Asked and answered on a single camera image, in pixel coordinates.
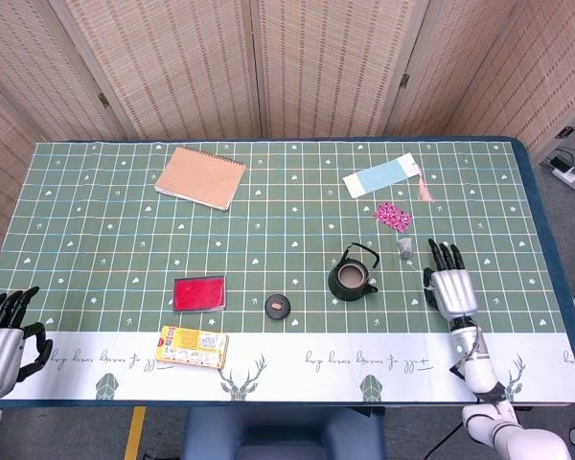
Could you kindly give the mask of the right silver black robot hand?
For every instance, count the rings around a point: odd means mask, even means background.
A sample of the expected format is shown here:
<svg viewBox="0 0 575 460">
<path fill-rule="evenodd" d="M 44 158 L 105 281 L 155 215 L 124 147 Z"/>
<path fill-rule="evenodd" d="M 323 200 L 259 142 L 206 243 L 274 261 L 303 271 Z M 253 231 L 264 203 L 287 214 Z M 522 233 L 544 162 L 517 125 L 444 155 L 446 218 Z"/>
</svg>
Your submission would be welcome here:
<svg viewBox="0 0 575 460">
<path fill-rule="evenodd" d="M 436 269 L 423 271 L 426 302 L 447 320 L 473 317 L 478 310 L 470 273 L 455 244 L 428 240 Z"/>
</svg>

